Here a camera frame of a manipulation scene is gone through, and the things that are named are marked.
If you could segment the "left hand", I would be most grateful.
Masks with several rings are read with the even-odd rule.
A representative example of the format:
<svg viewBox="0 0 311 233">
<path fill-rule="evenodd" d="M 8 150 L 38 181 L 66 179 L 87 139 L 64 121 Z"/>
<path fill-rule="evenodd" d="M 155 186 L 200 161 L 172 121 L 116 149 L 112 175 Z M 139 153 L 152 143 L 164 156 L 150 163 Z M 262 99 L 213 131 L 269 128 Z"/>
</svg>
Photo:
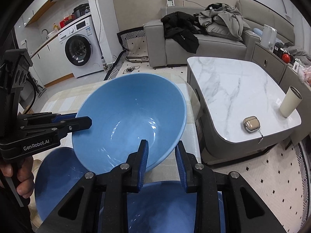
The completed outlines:
<svg viewBox="0 0 311 233">
<path fill-rule="evenodd" d="M 23 198 L 30 198 L 34 191 L 34 176 L 32 173 L 33 157 L 25 158 L 21 164 L 20 169 L 16 173 L 17 179 L 20 184 L 17 186 L 16 191 Z M 1 171 L 5 177 L 12 177 L 14 175 L 13 168 L 10 164 L 1 164 Z"/>
</svg>

